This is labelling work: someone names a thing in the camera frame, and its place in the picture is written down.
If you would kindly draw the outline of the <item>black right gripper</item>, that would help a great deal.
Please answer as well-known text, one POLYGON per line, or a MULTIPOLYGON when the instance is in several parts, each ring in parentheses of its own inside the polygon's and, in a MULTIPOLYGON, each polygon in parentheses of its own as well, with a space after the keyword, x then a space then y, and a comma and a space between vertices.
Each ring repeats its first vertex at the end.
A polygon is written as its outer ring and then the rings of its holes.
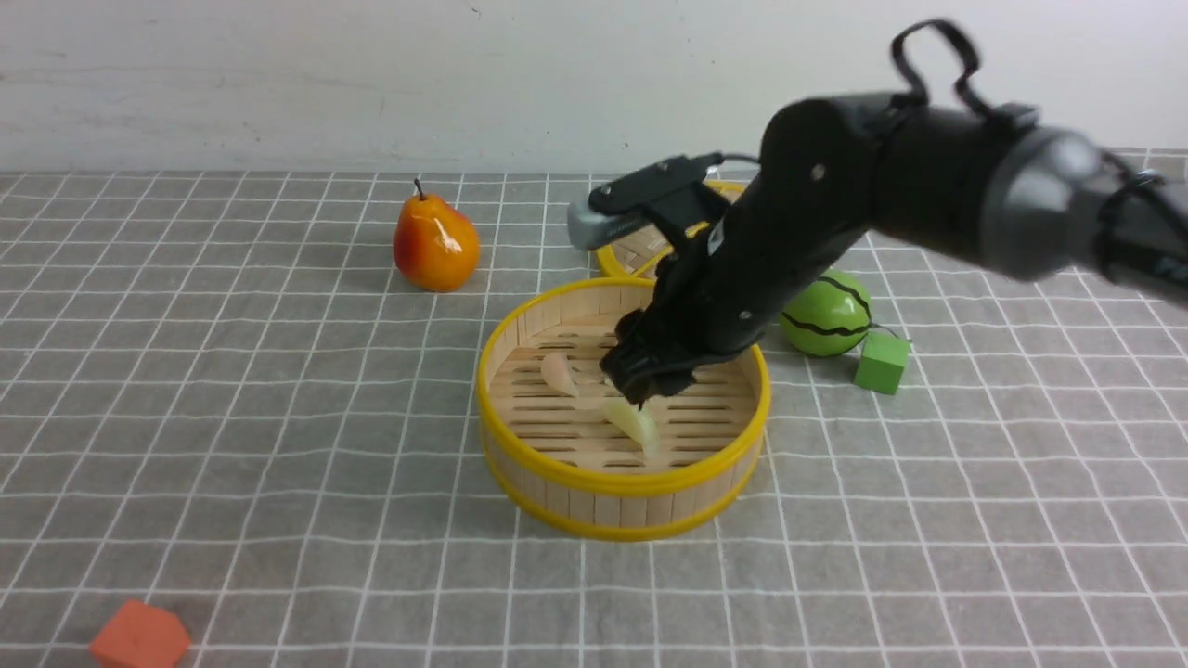
POLYGON ((695 368, 726 363, 756 345, 790 300, 862 237, 860 216, 814 203, 742 198, 718 227, 685 237, 662 261, 652 300, 618 323, 601 360, 628 405, 674 397, 695 368))

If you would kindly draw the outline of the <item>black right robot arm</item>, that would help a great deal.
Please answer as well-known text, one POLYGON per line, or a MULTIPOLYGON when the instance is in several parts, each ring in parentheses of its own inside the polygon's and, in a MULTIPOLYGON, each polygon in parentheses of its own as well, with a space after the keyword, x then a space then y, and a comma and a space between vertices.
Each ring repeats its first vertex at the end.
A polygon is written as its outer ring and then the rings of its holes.
POLYGON ((600 367, 633 405, 676 396, 701 366, 756 346, 794 296, 870 231, 1035 283, 1076 266, 1184 305, 1184 204, 1040 111, 972 87, 980 58, 947 19, 891 44, 906 88, 805 97, 767 122, 734 201, 704 182, 731 155, 680 155, 570 206, 573 246, 653 225, 671 246, 647 305, 623 316, 600 367))

